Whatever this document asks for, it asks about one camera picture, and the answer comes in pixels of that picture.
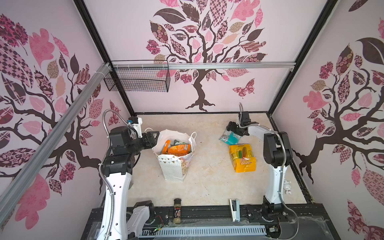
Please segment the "yellow orange mango snack bag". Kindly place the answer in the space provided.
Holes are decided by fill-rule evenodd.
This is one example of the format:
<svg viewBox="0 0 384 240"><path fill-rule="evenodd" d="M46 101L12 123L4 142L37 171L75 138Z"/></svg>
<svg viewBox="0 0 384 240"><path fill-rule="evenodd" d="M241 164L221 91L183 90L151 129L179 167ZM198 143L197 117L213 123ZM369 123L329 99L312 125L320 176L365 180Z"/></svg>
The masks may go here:
<svg viewBox="0 0 384 240"><path fill-rule="evenodd" d="M253 155L251 145L231 145L229 153L236 173L254 172L257 160Z"/></svg>

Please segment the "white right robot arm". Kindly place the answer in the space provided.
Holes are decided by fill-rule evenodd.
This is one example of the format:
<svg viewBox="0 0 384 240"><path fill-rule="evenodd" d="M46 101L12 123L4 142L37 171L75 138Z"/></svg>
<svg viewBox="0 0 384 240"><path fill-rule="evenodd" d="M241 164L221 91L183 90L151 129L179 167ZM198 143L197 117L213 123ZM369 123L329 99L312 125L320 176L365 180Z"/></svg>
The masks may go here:
<svg viewBox="0 0 384 240"><path fill-rule="evenodd" d="M229 154L235 172L256 170L256 157L251 145L239 144L243 136L253 136L263 141L263 158L269 165L266 194L263 196L261 214L266 221L282 214L286 207L283 197L285 174L292 160L292 148L288 134L277 132L250 119L249 112L240 111L236 122L229 122L221 141L229 145Z"/></svg>

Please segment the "green Fox's bag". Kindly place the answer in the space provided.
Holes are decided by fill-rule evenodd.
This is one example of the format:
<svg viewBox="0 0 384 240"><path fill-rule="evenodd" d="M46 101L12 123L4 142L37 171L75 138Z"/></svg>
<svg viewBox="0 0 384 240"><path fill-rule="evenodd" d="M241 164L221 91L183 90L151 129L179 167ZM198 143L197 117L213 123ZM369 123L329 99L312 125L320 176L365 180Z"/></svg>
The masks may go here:
<svg viewBox="0 0 384 240"><path fill-rule="evenodd" d="M187 145L187 143L185 143L185 142L183 142L183 141L175 140L175 141L174 141L174 146L178 146L178 145Z"/></svg>

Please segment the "white paper bag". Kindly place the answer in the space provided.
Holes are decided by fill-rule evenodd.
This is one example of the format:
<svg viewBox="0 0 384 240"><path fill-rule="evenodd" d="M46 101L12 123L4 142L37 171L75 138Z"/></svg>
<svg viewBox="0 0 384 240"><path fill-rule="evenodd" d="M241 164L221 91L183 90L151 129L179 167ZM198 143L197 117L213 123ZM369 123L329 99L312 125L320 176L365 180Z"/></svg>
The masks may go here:
<svg viewBox="0 0 384 240"><path fill-rule="evenodd" d="M160 132L158 143L152 148L152 151L160 164L165 180L172 182L182 182L184 180L197 148L196 136L196 132L193 132L191 135L171 130ZM191 152L182 157L168 154L162 155L162 150L167 140L171 141L171 147L174 146L175 140L190 144Z"/></svg>

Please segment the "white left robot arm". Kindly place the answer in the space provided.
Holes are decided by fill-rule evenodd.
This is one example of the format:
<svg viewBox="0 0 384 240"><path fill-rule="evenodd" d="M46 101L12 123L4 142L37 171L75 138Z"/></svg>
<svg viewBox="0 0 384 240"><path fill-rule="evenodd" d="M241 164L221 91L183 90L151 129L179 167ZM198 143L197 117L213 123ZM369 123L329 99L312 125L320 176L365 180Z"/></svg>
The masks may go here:
<svg viewBox="0 0 384 240"><path fill-rule="evenodd" d="M106 185L99 240L137 240L145 224L155 219L151 200L137 202L128 215L127 198L141 152L153 148L159 134L158 131L139 134L130 125L107 131L108 148L99 166L99 174Z"/></svg>

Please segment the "teal white snack packet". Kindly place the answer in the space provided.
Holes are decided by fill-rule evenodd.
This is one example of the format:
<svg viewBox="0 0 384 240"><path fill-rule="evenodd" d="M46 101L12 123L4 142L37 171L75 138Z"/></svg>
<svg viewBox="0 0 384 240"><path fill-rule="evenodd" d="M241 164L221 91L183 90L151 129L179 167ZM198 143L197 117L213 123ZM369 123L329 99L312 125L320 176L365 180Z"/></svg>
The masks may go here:
<svg viewBox="0 0 384 240"><path fill-rule="evenodd" d="M235 134L232 131L225 130L223 135L219 138L220 141L232 146L237 145L241 139L240 135Z"/></svg>

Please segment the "orange snack packet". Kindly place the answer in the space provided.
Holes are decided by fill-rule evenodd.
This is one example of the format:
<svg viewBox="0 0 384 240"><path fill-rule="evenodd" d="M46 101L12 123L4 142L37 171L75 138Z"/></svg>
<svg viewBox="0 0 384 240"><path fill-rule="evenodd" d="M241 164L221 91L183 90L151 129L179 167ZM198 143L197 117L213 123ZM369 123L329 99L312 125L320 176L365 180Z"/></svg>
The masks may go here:
<svg viewBox="0 0 384 240"><path fill-rule="evenodd" d="M191 145L190 144L180 144L172 146L168 149L167 154L168 155L174 155L177 157L186 156L191 152Z"/></svg>

